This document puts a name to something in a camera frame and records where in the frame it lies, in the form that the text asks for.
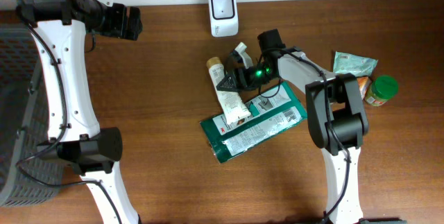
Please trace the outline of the white tube with gold cap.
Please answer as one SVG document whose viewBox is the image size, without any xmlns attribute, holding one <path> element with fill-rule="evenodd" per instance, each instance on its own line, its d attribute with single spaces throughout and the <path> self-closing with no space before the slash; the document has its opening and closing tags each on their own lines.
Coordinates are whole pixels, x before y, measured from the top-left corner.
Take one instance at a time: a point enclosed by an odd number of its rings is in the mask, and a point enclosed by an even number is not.
<svg viewBox="0 0 444 224">
<path fill-rule="evenodd" d="M 216 96 L 225 115 L 227 124 L 237 123 L 251 115 L 237 92 L 220 91 L 216 86 L 224 79 L 224 66 L 219 57 L 210 58 L 207 63 L 210 78 L 216 91 Z"/>
</svg>

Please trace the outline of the green white package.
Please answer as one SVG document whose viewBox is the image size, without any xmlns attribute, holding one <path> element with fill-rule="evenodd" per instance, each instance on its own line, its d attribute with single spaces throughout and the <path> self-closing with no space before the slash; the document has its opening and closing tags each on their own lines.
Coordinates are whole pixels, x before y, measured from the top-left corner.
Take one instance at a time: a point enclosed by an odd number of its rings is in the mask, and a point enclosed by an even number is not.
<svg viewBox="0 0 444 224">
<path fill-rule="evenodd" d="M 232 124 L 220 114 L 200 122 L 219 163 L 225 163 L 264 141 L 290 129 L 307 118 L 300 100 L 283 82 L 246 103 L 247 118 Z"/>
</svg>

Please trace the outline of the light green wipes packet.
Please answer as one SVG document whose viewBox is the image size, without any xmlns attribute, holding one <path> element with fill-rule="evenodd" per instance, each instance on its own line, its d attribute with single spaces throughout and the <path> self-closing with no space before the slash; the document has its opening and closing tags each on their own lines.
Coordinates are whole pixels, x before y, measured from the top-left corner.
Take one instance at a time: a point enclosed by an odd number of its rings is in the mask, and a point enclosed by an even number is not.
<svg viewBox="0 0 444 224">
<path fill-rule="evenodd" d="M 361 57 L 350 53 L 336 52 L 333 72 L 336 74 L 352 74 L 356 77 L 370 76 L 377 66 L 378 60 Z"/>
</svg>

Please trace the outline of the orange tissue pack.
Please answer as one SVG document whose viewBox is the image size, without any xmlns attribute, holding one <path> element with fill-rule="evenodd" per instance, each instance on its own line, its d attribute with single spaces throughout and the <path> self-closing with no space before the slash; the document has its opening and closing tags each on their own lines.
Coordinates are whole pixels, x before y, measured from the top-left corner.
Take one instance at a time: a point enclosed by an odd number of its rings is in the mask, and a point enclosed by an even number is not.
<svg viewBox="0 0 444 224">
<path fill-rule="evenodd" d="M 357 82 L 358 82 L 361 98 L 364 99 L 366 92 L 368 90 L 368 87 L 370 86 L 372 81 L 368 76 L 363 76 L 363 77 L 358 77 Z"/>
</svg>

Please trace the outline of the green lid jar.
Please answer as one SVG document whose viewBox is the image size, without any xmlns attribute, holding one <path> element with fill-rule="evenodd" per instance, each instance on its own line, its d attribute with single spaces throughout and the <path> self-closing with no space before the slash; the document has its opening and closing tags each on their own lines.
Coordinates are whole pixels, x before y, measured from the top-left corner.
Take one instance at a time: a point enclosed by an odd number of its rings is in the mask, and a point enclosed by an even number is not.
<svg viewBox="0 0 444 224">
<path fill-rule="evenodd" d="M 377 77 L 369 86 L 364 101 L 372 106 L 382 106 L 392 99 L 399 90 L 396 79 L 392 76 L 383 75 Z"/>
</svg>

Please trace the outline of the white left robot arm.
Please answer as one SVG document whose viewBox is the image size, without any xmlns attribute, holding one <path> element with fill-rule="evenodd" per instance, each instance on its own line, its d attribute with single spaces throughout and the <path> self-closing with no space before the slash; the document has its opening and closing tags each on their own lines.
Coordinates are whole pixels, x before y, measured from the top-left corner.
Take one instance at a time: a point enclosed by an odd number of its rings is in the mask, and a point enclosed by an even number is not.
<svg viewBox="0 0 444 224">
<path fill-rule="evenodd" d="M 139 8 L 115 0 L 17 0 L 16 12 L 39 51 L 49 104 L 48 139 L 35 157 L 70 166 L 104 223 L 139 223 L 121 176 L 121 133 L 100 126 L 85 67 L 86 35 L 136 40 Z"/>
</svg>

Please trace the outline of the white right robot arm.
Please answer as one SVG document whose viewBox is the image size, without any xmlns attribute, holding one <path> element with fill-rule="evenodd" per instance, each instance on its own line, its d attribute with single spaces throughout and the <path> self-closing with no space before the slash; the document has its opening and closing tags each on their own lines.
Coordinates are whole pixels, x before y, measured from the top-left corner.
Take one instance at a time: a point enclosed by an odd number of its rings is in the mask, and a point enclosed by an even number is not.
<svg viewBox="0 0 444 224">
<path fill-rule="evenodd" d="M 216 89 L 254 90 L 279 78 L 303 92 L 309 133 L 325 163 L 327 205 L 321 222 L 363 223 L 358 161 L 369 124 L 356 77 L 315 64 L 298 47 L 287 47 L 276 29 L 264 31 L 257 40 L 259 62 L 229 71 Z"/>
</svg>

